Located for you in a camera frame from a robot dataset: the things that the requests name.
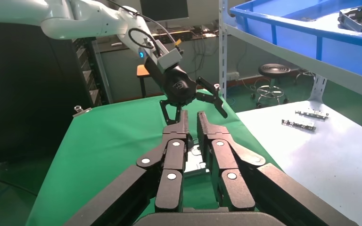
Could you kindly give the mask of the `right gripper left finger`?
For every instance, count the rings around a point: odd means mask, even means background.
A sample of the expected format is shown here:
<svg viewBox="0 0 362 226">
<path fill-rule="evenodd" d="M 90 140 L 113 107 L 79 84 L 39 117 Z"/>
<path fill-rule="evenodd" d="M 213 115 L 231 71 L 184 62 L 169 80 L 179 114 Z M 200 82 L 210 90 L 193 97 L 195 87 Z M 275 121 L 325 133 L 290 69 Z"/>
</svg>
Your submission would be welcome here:
<svg viewBox="0 0 362 226">
<path fill-rule="evenodd" d="M 182 211 L 182 184 L 190 133 L 187 111 L 167 125 L 162 142 L 142 155 L 82 206 L 66 226 L 131 226 L 155 199 L 156 212 Z"/>
</svg>

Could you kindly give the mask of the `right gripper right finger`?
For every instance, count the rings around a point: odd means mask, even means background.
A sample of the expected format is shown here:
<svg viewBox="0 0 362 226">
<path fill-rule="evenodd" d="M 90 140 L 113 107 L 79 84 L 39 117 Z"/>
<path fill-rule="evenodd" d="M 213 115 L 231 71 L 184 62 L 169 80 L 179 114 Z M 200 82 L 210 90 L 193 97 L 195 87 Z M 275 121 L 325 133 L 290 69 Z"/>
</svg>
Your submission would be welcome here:
<svg viewBox="0 0 362 226">
<path fill-rule="evenodd" d="M 252 150 L 224 126 L 197 113 L 199 145 L 215 197 L 226 212 L 220 226 L 353 226 L 355 222 Z"/>
</svg>

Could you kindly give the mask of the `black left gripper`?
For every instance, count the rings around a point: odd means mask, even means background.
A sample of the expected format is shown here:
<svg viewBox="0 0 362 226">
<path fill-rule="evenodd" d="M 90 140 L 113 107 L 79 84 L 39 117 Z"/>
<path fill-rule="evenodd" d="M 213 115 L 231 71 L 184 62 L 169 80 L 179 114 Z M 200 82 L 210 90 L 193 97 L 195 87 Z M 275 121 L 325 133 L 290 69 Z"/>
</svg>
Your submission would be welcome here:
<svg viewBox="0 0 362 226">
<path fill-rule="evenodd" d="M 159 102 L 167 125 L 180 122 L 183 105 L 189 104 L 195 97 L 199 101 L 213 104 L 223 118 L 228 117 L 227 112 L 223 109 L 223 101 L 220 98 L 219 84 L 213 85 L 202 77 L 198 77 L 195 82 L 180 68 L 178 63 L 162 72 L 160 71 L 158 65 L 156 65 L 150 57 L 148 57 L 144 66 L 155 83 L 167 97 L 167 100 L 161 100 Z M 210 95 L 198 92 L 197 85 L 206 89 Z M 166 109 L 167 105 L 176 107 L 175 119 L 170 119 Z"/>
</svg>

